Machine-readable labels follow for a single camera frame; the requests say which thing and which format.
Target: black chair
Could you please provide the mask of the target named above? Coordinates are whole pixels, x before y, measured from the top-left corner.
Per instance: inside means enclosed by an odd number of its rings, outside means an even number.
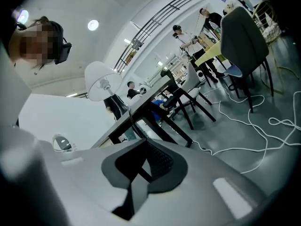
[[[170,106],[176,106],[177,103],[179,103],[179,106],[177,107],[177,110],[176,110],[176,113],[179,112],[180,110],[183,111],[184,113],[184,116],[190,126],[190,128],[193,130],[193,125],[191,123],[191,120],[185,110],[185,106],[183,105],[183,103],[181,102],[180,98],[181,96],[186,96],[189,100],[190,100],[190,103],[187,104],[187,105],[196,105],[198,108],[200,108],[212,121],[216,121],[216,119],[203,107],[200,105],[199,102],[197,102],[196,98],[193,98],[191,95],[189,95],[189,93],[187,93],[185,90],[183,90],[182,88],[178,87],[178,85],[176,84],[175,80],[174,80],[174,77],[172,75],[172,73],[170,72],[170,70],[162,70],[161,71],[161,77],[164,77],[165,75],[167,75],[169,78],[170,78],[170,82],[169,82],[169,85],[167,87],[167,91],[171,94],[173,94],[172,97],[170,97],[166,102],[165,104],[163,104],[163,106],[166,106],[166,104],[169,103],[169,107]],[[202,98],[204,100],[206,100],[208,102],[208,104],[211,105],[211,102],[205,97],[203,96],[201,93],[199,93],[200,96],[202,96]]]
[[[237,97],[239,93],[233,76],[239,78],[242,89],[249,100],[251,112],[253,106],[251,95],[246,84],[246,77],[262,65],[268,72],[271,94],[274,96],[273,81],[266,56],[269,54],[268,46],[253,19],[242,7],[238,7],[227,14],[221,21],[222,38],[221,53],[229,59],[232,66],[226,70],[232,80]]]

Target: yellow table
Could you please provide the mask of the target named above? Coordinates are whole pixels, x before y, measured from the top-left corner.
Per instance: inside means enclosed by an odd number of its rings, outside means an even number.
[[[214,58],[218,55],[221,55],[221,42],[216,42],[206,53],[204,53],[196,62],[197,66],[200,66],[202,63],[207,60]]]

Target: concrete floor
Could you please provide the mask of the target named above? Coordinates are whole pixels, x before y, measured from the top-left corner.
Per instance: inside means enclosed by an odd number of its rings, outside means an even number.
[[[278,39],[273,44],[275,57],[279,66],[286,66],[293,69],[301,76],[301,62],[299,60],[295,45],[290,37]],[[272,53],[267,57],[269,67],[272,72],[274,88],[281,89],[280,80],[276,74],[275,62]],[[262,78],[268,82],[267,75],[261,69]],[[285,125],[271,126],[268,123],[270,117],[278,118],[279,120],[289,119],[293,121],[293,93],[301,90],[301,80],[298,80],[290,71],[281,70],[285,93],[275,93],[271,96],[270,89],[265,87],[260,80],[260,69],[256,69],[253,73],[255,79],[255,87],[250,89],[251,95],[265,96],[264,103],[254,109],[254,113],[250,114],[252,123],[260,126],[269,135],[274,135],[285,139],[286,136],[293,130],[293,127]],[[230,84],[230,79],[225,78],[227,84]],[[201,87],[201,92],[217,88],[225,88],[223,82],[216,84],[212,83],[212,88],[206,83]],[[231,97],[235,100],[245,98],[242,90],[239,91],[241,98],[238,99],[235,92],[230,92]],[[248,101],[237,104],[231,101],[225,91],[219,89],[208,94],[208,99],[211,102],[222,101],[221,111],[229,117],[241,121],[248,122],[247,113],[249,110]],[[230,121],[226,116],[218,111],[218,104],[209,106],[204,101],[198,98],[198,101],[205,107],[216,119],[212,122],[199,108],[196,107],[197,113],[193,113],[190,106],[186,107],[194,130],[189,128],[187,121],[182,112],[175,116],[174,121],[183,129],[193,140],[198,141],[201,147],[211,149],[213,152],[231,147],[244,147],[252,149],[264,149],[265,140],[251,126],[246,126],[242,123]],[[253,99],[253,105],[262,101],[262,98],[256,97]],[[297,125],[301,126],[301,93],[296,95],[295,108],[297,115]],[[166,130],[180,145],[185,145],[185,141],[177,135],[166,123],[162,123],[162,128]],[[288,140],[289,143],[300,143],[300,131],[294,132]],[[281,142],[273,138],[268,138],[268,147],[277,147]],[[200,150],[196,143],[190,147],[192,150]],[[249,179],[256,183],[267,195],[280,189],[285,185],[290,176],[296,160],[299,157],[300,150],[297,147],[284,146],[280,150],[268,151],[261,166],[250,173],[245,174]],[[217,155],[221,160],[232,166],[239,172],[248,171],[260,162],[263,152],[254,153],[250,151],[235,150],[227,151]]]

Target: black railing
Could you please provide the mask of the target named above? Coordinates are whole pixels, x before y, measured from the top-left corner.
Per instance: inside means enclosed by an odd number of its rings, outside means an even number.
[[[114,69],[117,73],[122,74],[124,68],[130,63],[130,61],[135,56],[136,52],[139,50],[141,46],[143,46],[143,42],[151,36],[151,33],[155,31],[162,23],[171,16],[174,12],[180,10],[185,4],[192,0],[173,0],[168,3],[165,7],[163,7],[158,13],[156,13],[134,36],[132,41],[123,51],[120,56],[118,62],[116,63]]]

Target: white cable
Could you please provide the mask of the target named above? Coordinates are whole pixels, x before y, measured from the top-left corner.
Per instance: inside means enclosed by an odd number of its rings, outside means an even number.
[[[204,93],[204,95],[205,95],[205,94],[208,94],[208,93],[211,92],[211,91],[217,90],[217,89],[223,89],[223,90],[229,95],[229,98],[230,98],[232,101],[236,102],[236,103],[242,103],[242,102],[244,102],[244,101],[246,101],[246,100],[248,99],[248,98],[245,98],[245,99],[242,100],[242,101],[236,101],[236,100],[234,100],[234,99],[231,98],[230,94],[227,92],[227,90],[226,90],[225,88],[221,88],[221,87],[212,89],[212,90],[210,90],[210,91]],[[245,174],[245,173],[254,171],[254,170],[256,170],[257,168],[259,168],[260,165],[262,164],[262,162],[263,162],[263,160],[264,160],[264,158],[265,158],[265,155],[266,155],[267,150],[277,150],[277,149],[281,149],[284,145],[289,145],[289,146],[293,146],[293,145],[301,145],[301,143],[288,143],[288,142],[286,142],[286,141],[289,139],[289,137],[295,132],[295,130],[301,131],[301,127],[300,127],[300,126],[297,126],[297,121],[296,121],[296,110],[295,110],[295,95],[298,94],[298,93],[301,93],[301,91],[296,91],[296,92],[293,94],[293,114],[294,114],[294,122],[292,122],[292,121],[290,121],[290,120],[288,120],[288,119],[280,121],[280,120],[278,120],[277,118],[274,118],[274,117],[269,118],[269,124],[272,125],[272,126],[276,126],[276,125],[279,125],[279,124],[284,124],[284,125],[286,125],[286,126],[291,126],[291,127],[293,127],[293,130],[287,135],[287,137],[285,138],[285,140],[283,140],[283,139],[281,139],[281,138],[279,138],[279,137],[276,137],[276,136],[268,135],[267,133],[265,133],[265,131],[264,131],[261,127],[259,127],[259,126],[257,126],[257,125],[254,125],[254,124],[250,121],[250,111],[251,111],[251,109],[249,109],[249,111],[248,111],[248,120],[249,120],[249,123],[246,123],[246,122],[244,122],[244,121],[232,119],[232,118],[230,118],[228,115],[226,115],[225,113],[221,112],[221,102],[222,102],[222,101],[219,101],[219,102],[214,102],[214,103],[212,103],[212,104],[219,104],[219,112],[220,112],[221,114],[225,115],[225,116],[226,116],[229,120],[231,120],[231,121],[237,121],[237,122],[243,123],[243,124],[245,124],[245,125],[247,125],[247,126],[252,126],[252,127],[257,131],[257,133],[258,133],[261,137],[263,137],[263,138],[265,139],[265,141],[266,141],[265,148],[264,148],[264,149],[261,149],[261,150],[255,150],[255,149],[249,149],[249,148],[233,147],[233,148],[228,148],[228,149],[220,150],[220,151],[217,151],[217,152],[213,153],[210,149],[206,149],[206,150],[202,149],[201,146],[200,146],[200,144],[199,144],[199,142],[197,142],[197,141],[193,141],[193,142],[197,143],[198,146],[199,146],[199,148],[200,148],[202,151],[209,151],[209,152],[211,153],[212,156],[214,156],[214,155],[216,155],[216,154],[218,154],[218,153],[221,153],[221,152],[229,151],[229,150],[246,150],[246,151],[251,151],[251,152],[264,152],[261,161],[259,162],[259,164],[258,164],[255,168],[253,168],[253,169],[251,169],[251,170],[248,170],[248,171],[245,171],[245,172],[241,172],[241,174]],[[262,98],[263,98],[263,100],[262,100],[259,104],[254,105],[253,108],[260,106],[260,105],[264,102],[264,96],[263,96],[263,95],[257,95],[257,96],[251,96],[251,97],[262,97]],[[281,141],[281,142],[282,142],[281,146],[268,148],[268,139],[267,139],[262,133],[260,133],[260,131],[259,131],[258,129],[259,129],[265,136],[270,137],[270,138],[274,138],[274,139],[277,139],[277,140]]]

